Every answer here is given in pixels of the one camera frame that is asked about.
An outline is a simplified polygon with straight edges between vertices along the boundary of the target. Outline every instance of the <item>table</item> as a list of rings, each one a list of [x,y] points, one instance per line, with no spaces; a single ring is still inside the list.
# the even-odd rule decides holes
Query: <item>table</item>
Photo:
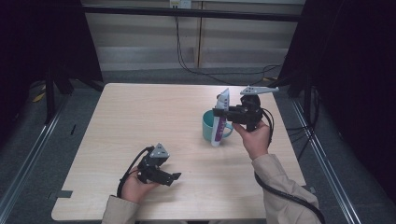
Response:
[[[202,137],[202,115],[226,88],[230,105],[240,104],[245,87],[107,84],[64,182],[63,190],[73,194],[57,199],[52,217],[102,219],[108,196],[116,194],[138,152],[162,143],[170,153],[162,169],[182,175],[171,187],[152,191],[137,219],[265,218],[262,189],[239,134],[223,139],[219,147]],[[273,94],[260,98],[275,119],[270,152],[291,179],[305,185]]]

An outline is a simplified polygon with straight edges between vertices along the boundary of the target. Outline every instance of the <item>forearm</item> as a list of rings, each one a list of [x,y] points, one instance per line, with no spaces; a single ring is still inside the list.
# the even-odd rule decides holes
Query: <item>forearm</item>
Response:
[[[109,196],[103,224],[133,224],[139,204],[132,203],[115,196]]]
[[[267,154],[256,158],[252,165],[260,179],[270,187],[303,199],[318,207],[315,195],[303,189],[295,181],[288,179],[282,165],[275,155]],[[266,190],[264,205],[267,222],[273,223],[320,223],[309,209],[276,196]]]

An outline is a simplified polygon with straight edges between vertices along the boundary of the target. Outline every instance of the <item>toothpaste tube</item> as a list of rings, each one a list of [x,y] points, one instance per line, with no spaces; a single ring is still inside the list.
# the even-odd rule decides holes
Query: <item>toothpaste tube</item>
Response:
[[[228,111],[228,107],[230,105],[230,93],[228,88],[223,91],[218,96],[218,102],[216,103],[217,109],[224,109],[224,111]],[[224,127],[227,122],[226,118],[222,117],[214,117],[213,119],[213,130],[212,130],[212,141],[211,144],[213,147],[218,147],[220,145],[220,141],[223,135]]]

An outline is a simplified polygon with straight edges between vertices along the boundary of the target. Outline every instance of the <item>beige jacket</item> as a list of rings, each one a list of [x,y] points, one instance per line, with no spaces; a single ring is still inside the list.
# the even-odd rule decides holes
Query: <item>beige jacket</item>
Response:
[[[252,162],[255,172],[260,179],[272,188],[292,194],[318,207],[318,199],[303,189],[293,180],[288,179],[276,155],[267,154],[258,157]],[[264,190],[264,205],[268,224],[277,223],[320,223],[316,215],[309,209],[287,200],[284,200]],[[139,205],[115,196],[107,201],[106,211],[102,223],[134,223],[135,213]]]

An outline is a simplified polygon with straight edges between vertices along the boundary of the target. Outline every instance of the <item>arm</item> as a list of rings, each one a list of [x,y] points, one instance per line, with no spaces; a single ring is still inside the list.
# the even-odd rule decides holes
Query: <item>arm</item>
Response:
[[[260,121],[257,129],[251,133],[240,124],[234,123],[233,127],[242,137],[255,172],[266,185],[304,199],[318,207],[318,199],[296,182],[288,179],[277,157],[268,154],[270,129],[263,121]],[[265,189],[263,192],[268,223],[320,223],[309,209],[280,198]]]
[[[137,178],[137,167],[131,169],[131,174],[122,187],[121,198],[109,196],[106,211],[103,214],[103,224],[133,224],[139,204],[152,189],[160,184],[144,184]]]

